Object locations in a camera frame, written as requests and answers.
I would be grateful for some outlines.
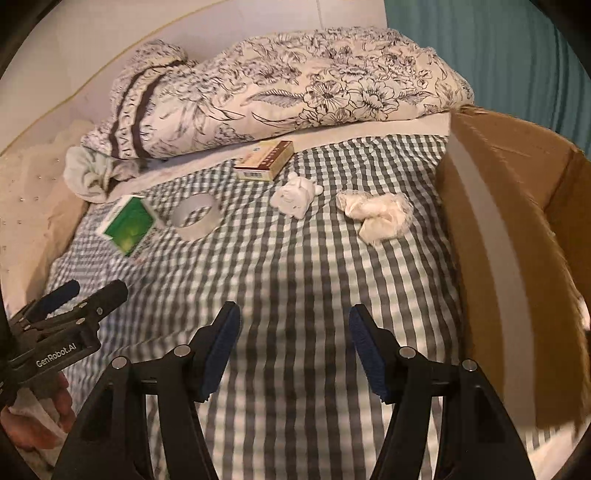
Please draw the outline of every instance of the silver bolt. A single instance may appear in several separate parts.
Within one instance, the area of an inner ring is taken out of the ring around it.
[[[176,356],[187,356],[191,353],[191,347],[188,345],[179,345],[174,349],[174,354]]]
[[[415,355],[417,354],[417,351],[411,347],[411,346],[403,346],[398,353],[400,353],[400,356],[404,357],[404,358],[414,358]]]
[[[474,360],[467,358],[462,362],[462,368],[464,370],[468,370],[469,372],[473,372],[478,370],[478,364]]]
[[[127,365],[127,360],[124,356],[118,356],[115,360],[111,362],[111,365],[113,366],[113,368],[119,370],[120,368],[123,368],[125,365]]]

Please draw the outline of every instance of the white figurine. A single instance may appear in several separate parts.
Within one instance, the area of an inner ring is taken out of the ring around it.
[[[324,188],[312,180],[290,172],[287,175],[287,183],[275,191],[269,205],[289,217],[302,220],[314,197],[320,195],[323,190]]]

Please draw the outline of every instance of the black and white checkered fabric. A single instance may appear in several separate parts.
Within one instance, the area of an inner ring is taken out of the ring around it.
[[[220,478],[368,478],[391,407],[369,390],[346,330],[350,307],[365,304],[400,344],[430,359],[458,357],[459,295],[433,186],[444,143],[422,135],[358,138],[296,154],[274,184],[240,181],[228,161],[150,188],[143,195],[165,220],[182,199],[209,192],[223,223],[194,242],[167,229],[140,266],[94,234],[111,206],[88,213],[48,288],[75,278],[82,298],[120,278],[129,300],[100,324],[102,349],[67,370],[75,406],[115,356],[164,355],[233,300],[242,334],[219,391],[198,406]],[[303,220],[268,205],[291,171],[324,187]],[[361,225],[335,205],[343,189],[406,194],[415,216],[409,233],[365,245]],[[440,417],[434,399],[424,479],[435,466]],[[165,478],[154,398],[148,431],[156,476]]]

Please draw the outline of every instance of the teal curtain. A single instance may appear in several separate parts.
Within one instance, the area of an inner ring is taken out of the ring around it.
[[[441,58],[476,104],[535,122],[591,154],[591,79],[529,0],[385,0],[388,26]]]

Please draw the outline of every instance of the floral pattern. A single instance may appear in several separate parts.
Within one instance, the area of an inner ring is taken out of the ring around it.
[[[263,35],[203,63],[155,40],[115,80],[111,117],[82,143],[118,158],[168,158],[467,103],[470,85],[432,48],[386,28]]]

